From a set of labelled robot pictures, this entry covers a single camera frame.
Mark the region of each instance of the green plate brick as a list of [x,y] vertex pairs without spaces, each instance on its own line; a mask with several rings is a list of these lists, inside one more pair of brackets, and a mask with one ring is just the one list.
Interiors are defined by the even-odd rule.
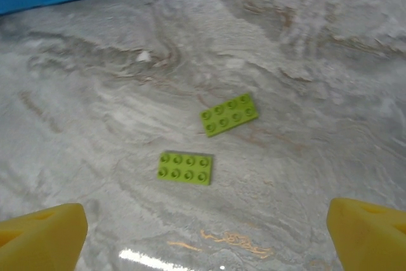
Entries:
[[213,158],[163,152],[159,158],[158,179],[209,185]]
[[200,113],[208,137],[216,136],[258,116],[254,102],[248,93]]

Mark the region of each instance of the gray marble surface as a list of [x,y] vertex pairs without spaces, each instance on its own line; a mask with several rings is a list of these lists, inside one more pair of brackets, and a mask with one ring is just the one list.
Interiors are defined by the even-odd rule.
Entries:
[[[406,0],[82,0],[0,17],[0,220],[86,209],[78,271],[342,270],[345,196],[406,209]],[[208,139],[207,107],[258,120]],[[156,179],[215,155],[209,187]]]

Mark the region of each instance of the lego stud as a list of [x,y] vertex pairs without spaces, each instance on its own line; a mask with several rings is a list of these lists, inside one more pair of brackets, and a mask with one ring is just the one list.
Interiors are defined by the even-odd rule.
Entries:
[[217,107],[214,108],[214,112],[219,116],[220,114],[222,114],[224,111],[224,107],[221,105],[218,105]]
[[195,158],[189,157],[188,159],[186,159],[186,164],[192,166],[193,164],[195,164]]
[[233,114],[231,116],[231,118],[233,119],[234,122],[238,122],[239,120],[241,120],[241,115],[240,114]]
[[229,101],[229,102],[227,103],[227,108],[228,108],[228,109],[234,109],[236,106],[237,106],[237,102],[234,101],[234,100]]
[[160,157],[160,161],[164,162],[164,163],[167,163],[169,161],[169,159],[170,158],[169,158],[168,154],[162,154],[161,157]]
[[213,132],[216,129],[216,125],[215,123],[211,123],[209,125],[206,126],[206,129],[210,132]]
[[158,171],[160,177],[165,177],[167,175],[167,168],[160,168]]
[[243,95],[240,97],[240,102],[245,104],[247,102],[249,102],[249,96],[248,95]]
[[225,126],[227,126],[227,124],[228,124],[228,119],[221,119],[220,120],[220,126],[221,127],[225,127]]
[[174,169],[171,173],[172,178],[179,178],[180,177],[180,170],[178,170],[177,168]]
[[182,163],[182,156],[181,155],[176,155],[175,158],[173,159],[173,162],[176,164],[181,164]]
[[210,117],[211,117],[210,111],[205,111],[202,113],[203,120],[208,120],[208,119],[210,119]]
[[251,117],[254,114],[254,110],[252,108],[247,108],[245,113],[247,117]]
[[200,166],[205,168],[207,165],[209,165],[209,159],[208,158],[202,158],[199,162]]
[[186,173],[185,173],[185,179],[186,180],[191,180],[193,178],[193,173],[192,173],[192,171],[187,171]]
[[200,173],[200,174],[197,176],[197,179],[198,179],[198,181],[200,181],[200,182],[204,182],[204,181],[207,179],[206,173]]

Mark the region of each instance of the yellow foam pad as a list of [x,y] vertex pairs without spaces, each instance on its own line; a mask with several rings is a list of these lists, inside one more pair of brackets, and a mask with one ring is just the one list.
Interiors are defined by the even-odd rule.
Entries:
[[406,270],[406,212],[336,198],[327,228],[345,271]]
[[0,270],[73,271],[87,232],[80,204],[0,222]]

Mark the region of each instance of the lego duplo brick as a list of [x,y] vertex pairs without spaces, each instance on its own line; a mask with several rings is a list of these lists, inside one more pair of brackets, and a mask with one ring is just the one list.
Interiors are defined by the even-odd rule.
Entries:
[[240,126],[258,118],[258,116],[255,104],[248,93],[200,113],[200,118],[208,137]]
[[158,179],[209,185],[212,165],[210,155],[163,152],[159,158]]

